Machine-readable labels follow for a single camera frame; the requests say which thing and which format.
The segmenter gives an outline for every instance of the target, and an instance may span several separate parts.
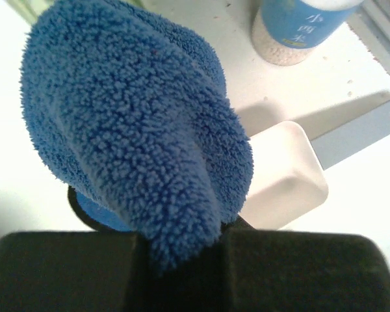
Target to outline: black object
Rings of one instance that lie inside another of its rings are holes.
[[[136,233],[11,234],[0,240],[0,312],[390,312],[390,273],[371,241],[236,226],[161,278]]]
[[[77,193],[75,192],[75,189],[71,186],[68,187],[68,202],[70,203],[70,206],[74,213],[82,222],[84,222],[85,225],[100,232],[116,231],[115,229],[112,229],[111,227],[106,226],[105,224],[102,224],[88,216],[84,209],[81,207],[81,205],[79,205],[79,202],[77,201]]]

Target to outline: white granules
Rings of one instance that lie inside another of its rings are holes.
[[[275,41],[263,23],[260,10],[254,20],[252,40],[255,50],[261,57],[269,63],[280,66],[298,64],[314,50],[314,47],[311,49],[293,49]]]
[[[346,10],[359,5],[363,0],[302,0],[311,7],[319,10],[338,11]]]

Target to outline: white plastic container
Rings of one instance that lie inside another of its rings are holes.
[[[258,229],[279,229],[318,207],[328,197],[328,184],[305,131],[281,122],[257,135],[254,173],[240,215]]]
[[[289,66],[303,61],[363,0],[262,0],[252,30],[266,61]]]

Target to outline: blue microfiber mitt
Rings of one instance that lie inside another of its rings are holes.
[[[68,189],[68,199],[77,216],[91,228],[98,231],[132,231],[114,211],[98,205],[72,188]]]
[[[108,209],[112,228],[149,239],[158,272],[236,219],[252,153],[197,34],[117,0],[58,0],[33,26],[21,72],[39,156],[93,218]]]

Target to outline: white surface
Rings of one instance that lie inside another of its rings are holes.
[[[240,215],[259,229],[279,229],[325,202],[328,185],[295,122],[281,122],[252,137],[254,175]]]
[[[296,120],[313,138],[390,99],[390,77],[346,25],[303,63],[279,68],[262,61],[250,43],[259,1],[147,2],[167,18],[196,30],[216,49],[228,96],[250,135],[283,120]],[[18,68],[27,31],[23,20],[0,1],[0,236],[17,229],[86,230],[68,207],[66,186],[33,151],[21,120]],[[371,158],[364,163],[372,164]],[[351,167],[349,162],[338,164],[327,172],[331,195],[323,207],[331,209],[315,209],[306,216],[307,222],[299,220],[291,228],[356,229],[376,237],[383,252],[390,254],[390,202],[384,202],[381,190],[369,184],[374,176],[370,170],[361,169],[360,175],[349,179]],[[374,172],[377,179],[386,176]],[[355,188],[364,201],[348,201],[345,188],[352,192]]]
[[[68,187],[33,150],[21,119],[19,67],[27,24],[0,1],[0,237],[17,230],[90,230],[72,212]]]

